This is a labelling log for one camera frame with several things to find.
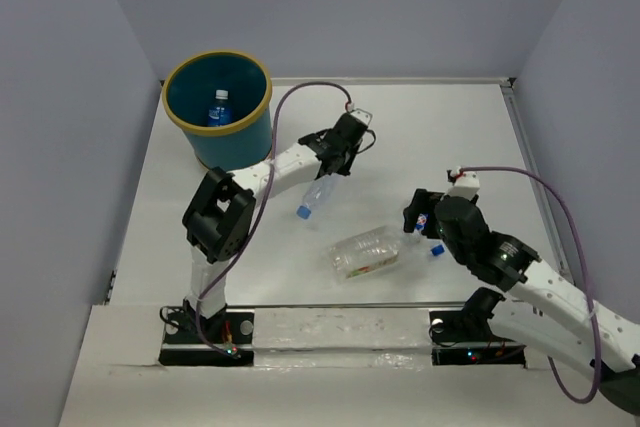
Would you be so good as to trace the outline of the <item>red blue label bottle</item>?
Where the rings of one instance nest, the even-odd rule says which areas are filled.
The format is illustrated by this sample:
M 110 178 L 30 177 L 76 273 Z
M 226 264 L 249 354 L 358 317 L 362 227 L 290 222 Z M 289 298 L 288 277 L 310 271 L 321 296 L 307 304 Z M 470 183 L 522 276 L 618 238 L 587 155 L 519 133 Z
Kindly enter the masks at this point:
M 405 246 L 418 245 L 427 239 L 427 221 L 428 216 L 422 213 L 414 221 L 405 221 L 403 225 L 403 243 Z

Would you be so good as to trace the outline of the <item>crushed blue cap bottle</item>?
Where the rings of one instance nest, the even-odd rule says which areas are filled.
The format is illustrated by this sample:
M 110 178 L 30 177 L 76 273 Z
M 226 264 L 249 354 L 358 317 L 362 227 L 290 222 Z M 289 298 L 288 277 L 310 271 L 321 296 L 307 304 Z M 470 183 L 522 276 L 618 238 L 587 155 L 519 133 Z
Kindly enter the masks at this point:
M 338 183 L 338 175 L 326 175 L 314 180 L 303 195 L 296 215 L 307 220 L 316 212 L 332 195 Z

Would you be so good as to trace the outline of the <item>large clear white-cap bottle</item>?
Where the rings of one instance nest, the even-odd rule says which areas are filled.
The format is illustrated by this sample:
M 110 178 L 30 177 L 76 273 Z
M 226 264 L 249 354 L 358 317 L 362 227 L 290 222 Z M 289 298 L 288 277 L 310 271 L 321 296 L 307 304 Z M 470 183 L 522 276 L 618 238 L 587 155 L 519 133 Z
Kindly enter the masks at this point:
M 402 235 L 389 226 L 377 227 L 333 244 L 327 259 L 340 280 L 370 274 L 399 260 Z

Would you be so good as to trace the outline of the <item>blue label plastic bottle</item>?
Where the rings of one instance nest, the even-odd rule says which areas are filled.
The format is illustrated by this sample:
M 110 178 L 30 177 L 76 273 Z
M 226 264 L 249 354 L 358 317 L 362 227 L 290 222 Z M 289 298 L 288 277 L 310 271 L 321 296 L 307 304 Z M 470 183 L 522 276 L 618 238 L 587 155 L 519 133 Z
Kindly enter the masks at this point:
M 208 127 L 222 127 L 234 122 L 234 108 L 227 90 L 218 89 L 207 115 Z

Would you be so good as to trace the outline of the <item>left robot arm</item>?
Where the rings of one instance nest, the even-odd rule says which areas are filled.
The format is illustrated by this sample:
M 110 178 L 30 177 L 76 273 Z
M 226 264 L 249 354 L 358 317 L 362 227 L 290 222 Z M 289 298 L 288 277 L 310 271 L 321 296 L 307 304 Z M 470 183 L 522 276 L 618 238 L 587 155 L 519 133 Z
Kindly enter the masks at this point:
M 327 131 L 300 138 L 273 160 L 206 173 L 182 219 L 192 255 L 185 298 L 192 312 L 186 328 L 195 339 L 209 342 L 220 333 L 225 270 L 249 237 L 259 203 L 300 184 L 349 175 L 371 120 L 370 113 L 356 109 L 342 114 Z

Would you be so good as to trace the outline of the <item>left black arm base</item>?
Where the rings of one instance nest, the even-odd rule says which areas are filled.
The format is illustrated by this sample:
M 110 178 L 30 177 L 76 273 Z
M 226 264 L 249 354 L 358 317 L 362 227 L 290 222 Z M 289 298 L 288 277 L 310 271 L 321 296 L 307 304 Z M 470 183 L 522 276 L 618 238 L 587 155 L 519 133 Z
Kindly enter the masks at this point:
M 254 362 L 252 310 L 227 308 L 201 321 L 208 343 L 198 335 L 194 317 L 181 306 L 159 310 L 164 331 L 159 363 L 169 367 L 249 367 Z

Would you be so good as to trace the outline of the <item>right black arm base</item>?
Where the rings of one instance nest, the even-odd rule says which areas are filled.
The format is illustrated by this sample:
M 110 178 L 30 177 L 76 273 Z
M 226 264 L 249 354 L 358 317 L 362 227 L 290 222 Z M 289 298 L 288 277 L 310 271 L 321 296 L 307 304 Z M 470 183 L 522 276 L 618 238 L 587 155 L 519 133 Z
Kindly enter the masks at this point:
M 461 310 L 429 313 L 434 366 L 515 365 L 525 367 L 525 347 L 491 332 L 488 324 Z

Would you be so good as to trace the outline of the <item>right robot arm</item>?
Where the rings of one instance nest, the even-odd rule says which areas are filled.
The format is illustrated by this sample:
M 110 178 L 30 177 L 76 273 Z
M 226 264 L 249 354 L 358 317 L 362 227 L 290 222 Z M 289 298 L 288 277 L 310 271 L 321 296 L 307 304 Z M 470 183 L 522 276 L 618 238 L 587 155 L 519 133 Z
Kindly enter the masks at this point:
M 462 331 L 507 337 L 598 382 L 611 404 L 639 413 L 639 326 L 565 280 L 519 239 L 493 231 L 476 196 L 418 189 L 403 229 L 444 242 L 482 282 L 460 315 Z

